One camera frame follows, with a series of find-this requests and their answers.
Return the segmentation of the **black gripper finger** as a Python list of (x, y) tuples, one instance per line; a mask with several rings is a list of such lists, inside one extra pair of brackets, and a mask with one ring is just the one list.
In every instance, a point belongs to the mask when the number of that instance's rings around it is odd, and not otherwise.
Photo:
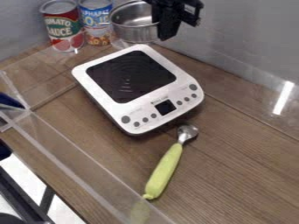
[(160, 21), (161, 8), (157, 4), (152, 4), (152, 22), (157, 23)]
[(161, 41), (172, 38), (178, 31), (181, 24), (182, 7), (162, 7), (158, 9), (157, 37)]

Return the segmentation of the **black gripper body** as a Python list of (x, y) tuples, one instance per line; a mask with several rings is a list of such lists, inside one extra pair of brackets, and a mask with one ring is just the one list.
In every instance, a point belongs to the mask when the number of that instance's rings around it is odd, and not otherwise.
[(204, 4), (200, 0), (144, 0), (150, 6), (157, 4), (162, 7), (182, 7), (181, 22), (186, 25), (197, 26), (200, 24), (200, 11)]

